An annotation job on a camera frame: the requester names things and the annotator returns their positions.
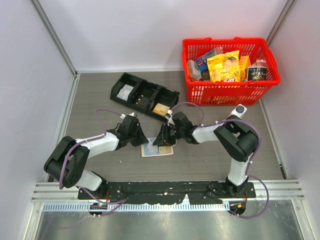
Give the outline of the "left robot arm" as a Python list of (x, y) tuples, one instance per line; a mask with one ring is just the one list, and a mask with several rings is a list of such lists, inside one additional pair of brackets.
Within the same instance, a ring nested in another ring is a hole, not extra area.
[(95, 199), (102, 199), (108, 191), (108, 182), (99, 174), (85, 170), (87, 160), (105, 152), (112, 152), (131, 144), (137, 147), (148, 143), (136, 114), (121, 116), (116, 128), (84, 139), (63, 137), (47, 161), (44, 171), (59, 182), (59, 188), (78, 187)]

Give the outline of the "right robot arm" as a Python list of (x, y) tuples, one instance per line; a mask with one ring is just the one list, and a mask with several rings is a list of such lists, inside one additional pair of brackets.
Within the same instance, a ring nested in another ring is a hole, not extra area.
[(219, 141), (231, 157), (230, 170), (225, 179), (226, 193), (236, 198), (244, 192), (249, 180), (250, 161), (260, 148), (262, 140), (258, 131), (243, 121), (239, 113), (207, 125), (194, 125), (183, 112), (175, 113), (169, 122), (162, 124), (152, 144), (173, 146), (179, 139), (192, 145)]

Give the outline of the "beige leather card holder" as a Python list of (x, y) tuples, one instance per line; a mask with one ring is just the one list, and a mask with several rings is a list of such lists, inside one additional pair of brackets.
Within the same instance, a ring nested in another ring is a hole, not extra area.
[(169, 156), (174, 154), (173, 146), (153, 145), (156, 138), (148, 137), (147, 139), (148, 142), (141, 145), (141, 156), (143, 158)]

